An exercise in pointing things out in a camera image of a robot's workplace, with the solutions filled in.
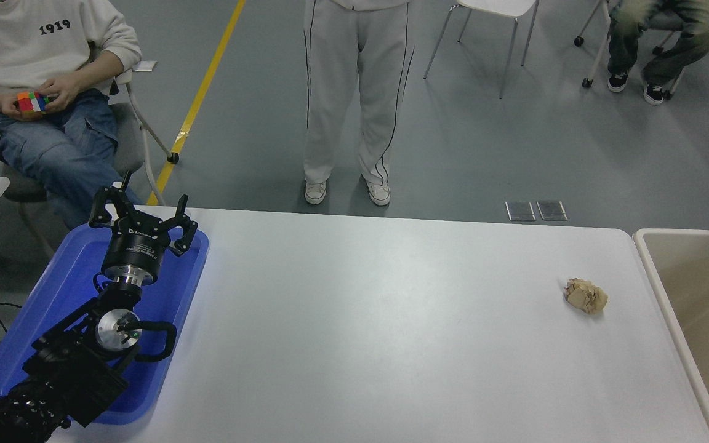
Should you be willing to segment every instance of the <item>crumpled paper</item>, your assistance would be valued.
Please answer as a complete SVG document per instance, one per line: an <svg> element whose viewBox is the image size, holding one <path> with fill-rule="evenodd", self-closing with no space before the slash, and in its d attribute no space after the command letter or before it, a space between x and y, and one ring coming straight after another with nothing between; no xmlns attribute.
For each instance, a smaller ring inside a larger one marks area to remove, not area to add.
<svg viewBox="0 0 709 443"><path fill-rule="evenodd" d="M571 278L568 280L568 286L565 288L566 300L576 308L588 314L598 314L603 311L603 306L606 305L609 297L589 280L580 278Z"/></svg>

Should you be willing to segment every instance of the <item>black sneaker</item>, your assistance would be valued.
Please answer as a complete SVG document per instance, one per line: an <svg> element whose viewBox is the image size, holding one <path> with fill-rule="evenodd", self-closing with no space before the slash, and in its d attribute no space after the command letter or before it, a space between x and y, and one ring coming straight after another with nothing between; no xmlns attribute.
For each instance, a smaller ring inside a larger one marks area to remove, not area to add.
<svg viewBox="0 0 709 443"><path fill-rule="evenodd" d="M644 101L647 101L647 103L650 103L653 106L663 103L663 87L656 84L645 84Z"/></svg>
<svg viewBox="0 0 709 443"><path fill-rule="evenodd" d="M612 74L609 78L609 90L611 92L621 92L628 83L628 73Z"/></svg>

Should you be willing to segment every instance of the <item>hand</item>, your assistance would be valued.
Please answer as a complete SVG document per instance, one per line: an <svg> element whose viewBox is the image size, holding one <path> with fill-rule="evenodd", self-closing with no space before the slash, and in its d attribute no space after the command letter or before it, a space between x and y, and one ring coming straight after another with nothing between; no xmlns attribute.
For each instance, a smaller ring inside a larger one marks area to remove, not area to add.
<svg viewBox="0 0 709 443"><path fill-rule="evenodd" d="M18 121L34 121L42 118L42 113L22 113L16 106L18 96L16 94L4 94L0 96L0 104L2 104L2 113L7 117Z"/></svg>
<svg viewBox="0 0 709 443"><path fill-rule="evenodd" d="M70 106L70 103L81 93L81 85L74 73L68 73L47 79L37 88L37 92L45 97L51 97L51 102L46 105L46 113L55 113Z"/></svg>

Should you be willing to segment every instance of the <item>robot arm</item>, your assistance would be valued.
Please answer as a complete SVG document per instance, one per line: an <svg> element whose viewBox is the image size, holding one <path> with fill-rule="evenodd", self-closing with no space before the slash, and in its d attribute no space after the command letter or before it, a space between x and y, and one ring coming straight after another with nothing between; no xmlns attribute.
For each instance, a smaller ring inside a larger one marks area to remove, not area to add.
<svg viewBox="0 0 709 443"><path fill-rule="evenodd" d="M101 188L90 215L91 227L112 230L101 266L110 282L101 287L95 280L99 295L32 344L36 352L23 364L27 378L0 397L0 443L45 443L57 427L69 427L70 418L87 426L127 389L122 373L132 361L158 362L174 350L177 328L141 320L133 308L141 286L158 280L165 250L185 253L198 224L185 214L188 196L165 221L136 210L124 193L128 181L129 174L120 188ZM108 202L116 208L115 220ZM175 227L182 236L172 241L169 230ZM140 353L143 331L166 333L160 353Z"/></svg>

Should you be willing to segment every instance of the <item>white sweatshirt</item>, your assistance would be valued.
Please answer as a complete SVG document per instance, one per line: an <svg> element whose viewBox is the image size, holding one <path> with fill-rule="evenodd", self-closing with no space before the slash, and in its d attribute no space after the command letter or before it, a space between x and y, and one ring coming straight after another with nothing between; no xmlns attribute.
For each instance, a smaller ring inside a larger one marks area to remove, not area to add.
<svg viewBox="0 0 709 443"><path fill-rule="evenodd" d="M375 11L377 9L395 8L409 3L411 0L333 0L346 9L352 11Z"/></svg>
<svg viewBox="0 0 709 443"><path fill-rule="evenodd" d="M90 62L90 47L115 54L127 70L140 61L135 30L108 0L0 2L0 93L35 90ZM108 93L111 82L95 85Z"/></svg>

